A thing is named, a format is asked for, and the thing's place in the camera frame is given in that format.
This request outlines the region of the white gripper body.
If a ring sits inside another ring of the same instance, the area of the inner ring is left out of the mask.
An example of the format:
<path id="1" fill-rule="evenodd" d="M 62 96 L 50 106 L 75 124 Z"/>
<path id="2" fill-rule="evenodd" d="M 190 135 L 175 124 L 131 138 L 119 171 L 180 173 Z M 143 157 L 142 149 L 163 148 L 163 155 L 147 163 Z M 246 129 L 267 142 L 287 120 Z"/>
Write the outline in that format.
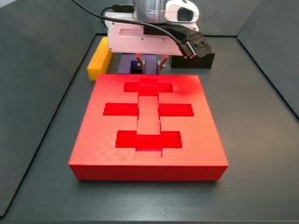
<path id="1" fill-rule="evenodd" d="M 106 15 L 114 18 L 107 21 L 107 39 L 108 47 L 114 53 L 142 53 L 142 54 L 167 54 L 183 56 L 174 40 L 166 35 L 144 34 L 144 26 L 136 24 L 132 13 L 107 12 Z M 198 31 L 198 20 L 183 21 L 170 19 L 163 24 L 183 25 L 184 27 Z"/>

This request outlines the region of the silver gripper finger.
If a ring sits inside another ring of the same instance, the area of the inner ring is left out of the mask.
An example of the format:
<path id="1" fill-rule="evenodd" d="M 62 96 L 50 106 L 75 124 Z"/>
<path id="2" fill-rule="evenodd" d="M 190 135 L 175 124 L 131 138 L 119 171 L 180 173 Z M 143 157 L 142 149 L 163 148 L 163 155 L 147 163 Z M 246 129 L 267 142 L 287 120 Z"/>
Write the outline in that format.
<path id="1" fill-rule="evenodd" d="M 146 61 L 143 60 L 143 54 L 142 53 L 136 53 L 135 54 L 135 58 L 136 58 L 136 61 L 138 61 L 138 66 L 140 68 L 140 70 L 144 70 L 144 67 L 146 67 Z"/>
<path id="2" fill-rule="evenodd" d="M 158 69 L 159 69 L 159 71 L 162 71 L 162 70 L 164 69 L 164 67 L 166 67 L 166 62 L 167 62 L 168 58 L 170 58 L 170 55 L 163 54 L 163 55 L 162 55 L 162 59 L 158 60 Z"/>

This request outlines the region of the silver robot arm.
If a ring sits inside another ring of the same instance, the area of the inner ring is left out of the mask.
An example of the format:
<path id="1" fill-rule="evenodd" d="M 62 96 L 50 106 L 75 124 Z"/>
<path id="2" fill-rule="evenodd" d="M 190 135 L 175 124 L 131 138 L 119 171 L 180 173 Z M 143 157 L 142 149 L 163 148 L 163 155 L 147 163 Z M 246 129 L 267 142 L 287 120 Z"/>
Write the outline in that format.
<path id="1" fill-rule="evenodd" d="M 162 56 L 158 71 L 170 56 L 200 57 L 199 15 L 199 8 L 190 0 L 134 0 L 134 6 L 104 14 L 110 50 L 134 54 L 142 71 L 147 64 L 144 55 Z"/>

